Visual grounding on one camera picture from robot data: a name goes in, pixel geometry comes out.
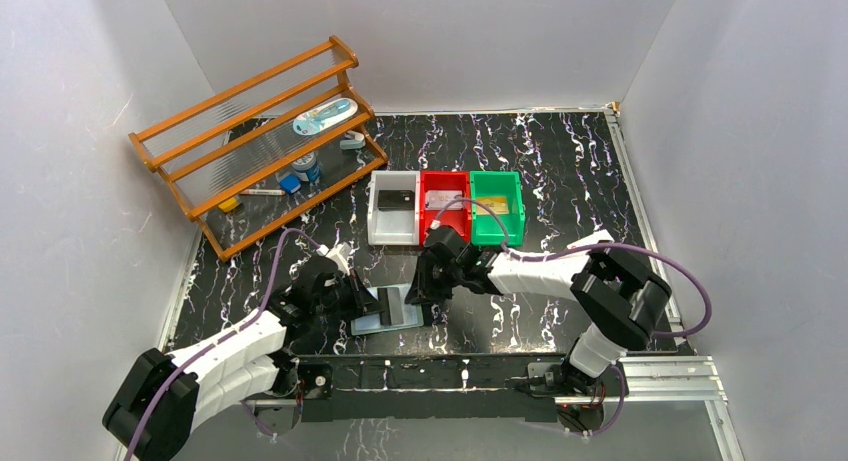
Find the white magnetic stripe card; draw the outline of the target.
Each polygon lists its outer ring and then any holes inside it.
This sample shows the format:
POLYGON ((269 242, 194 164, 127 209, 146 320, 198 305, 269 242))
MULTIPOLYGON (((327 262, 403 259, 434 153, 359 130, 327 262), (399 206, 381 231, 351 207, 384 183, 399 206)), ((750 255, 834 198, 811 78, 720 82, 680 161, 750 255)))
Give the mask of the white magnetic stripe card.
POLYGON ((462 197, 461 190, 429 190, 425 192, 424 206, 426 210, 441 210, 454 199, 462 197))

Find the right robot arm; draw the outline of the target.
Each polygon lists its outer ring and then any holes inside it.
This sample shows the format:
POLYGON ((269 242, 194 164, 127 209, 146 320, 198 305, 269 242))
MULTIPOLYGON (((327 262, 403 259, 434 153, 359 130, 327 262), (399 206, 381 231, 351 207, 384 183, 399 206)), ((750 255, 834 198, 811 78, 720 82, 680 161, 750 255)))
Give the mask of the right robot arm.
POLYGON ((420 253, 405 301, 436 304, 457 287, 481 295, 535 294, 572 299, 591 324, 563 364, 564 377, 597 380, 630 351, 652 339, 672 290, 639 260, 643 249, 599 232, 562 253, 517 253, 480 247, 447 226, 433 230, 420 253))

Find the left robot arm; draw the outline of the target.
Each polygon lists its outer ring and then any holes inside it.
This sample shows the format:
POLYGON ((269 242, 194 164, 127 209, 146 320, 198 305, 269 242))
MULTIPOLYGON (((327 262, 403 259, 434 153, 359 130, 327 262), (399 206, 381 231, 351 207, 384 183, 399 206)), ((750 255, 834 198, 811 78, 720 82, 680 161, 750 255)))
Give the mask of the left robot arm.
POLYGON ((138 460, 170 460, 201 424, 257 394, 303 402, 327 389, 331 375, 286 349, 315 314, 382 315, 391 288, 368 288, 358 272, 313 256, 286 287, 210 338, 165 353, 141 353, 109 403, 103 427, 138 460))

